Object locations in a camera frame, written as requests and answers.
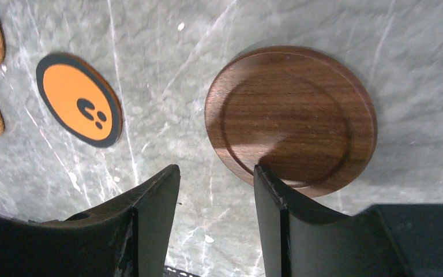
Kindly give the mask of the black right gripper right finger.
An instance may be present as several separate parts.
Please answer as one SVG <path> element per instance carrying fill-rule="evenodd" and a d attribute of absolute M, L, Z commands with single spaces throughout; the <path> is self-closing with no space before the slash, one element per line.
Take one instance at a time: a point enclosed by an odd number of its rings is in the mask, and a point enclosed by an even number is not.
<path fill-rule="evenodd" d="M 348 216 L 253 172 L 266 276 L 443 276 L 443 204 L 375 204 Z"/>

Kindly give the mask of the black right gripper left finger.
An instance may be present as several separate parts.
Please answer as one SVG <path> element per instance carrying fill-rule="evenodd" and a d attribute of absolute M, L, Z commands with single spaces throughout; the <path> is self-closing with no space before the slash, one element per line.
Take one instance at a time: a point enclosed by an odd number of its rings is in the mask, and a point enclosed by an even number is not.
<path fill-rule="evenodd" d="M 63 221 L 0 215 L 0 276 L 162 276 L 180 177 L 171 164 Z"/>

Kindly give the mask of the orange black round coaster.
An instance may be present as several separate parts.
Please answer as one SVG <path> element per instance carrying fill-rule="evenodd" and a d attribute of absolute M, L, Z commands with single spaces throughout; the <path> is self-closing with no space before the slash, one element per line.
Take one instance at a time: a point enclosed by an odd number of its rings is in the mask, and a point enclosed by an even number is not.
<path fill-rule="evenodd" d="M 36 66 L 37 89 L 52 116 L 68 132 L 98 148 L 120 138 L 120 101 L 109 83 L 80 57 L 55 52 Z"/>

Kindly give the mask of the dark wooden coaster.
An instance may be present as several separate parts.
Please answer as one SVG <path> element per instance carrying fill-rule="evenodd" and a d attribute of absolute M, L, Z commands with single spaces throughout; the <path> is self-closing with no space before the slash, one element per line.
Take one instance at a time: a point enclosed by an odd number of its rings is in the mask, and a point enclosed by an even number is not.
<path fill-rule="evenodd" d="M 234 58 L 212 81 L 204 117 L 213 149 L 239 179 L 253 185 L 261 166 L 309 197 L 350 184 L 377 145 L 377 115 L 361 80 L 306 47 Z"/>

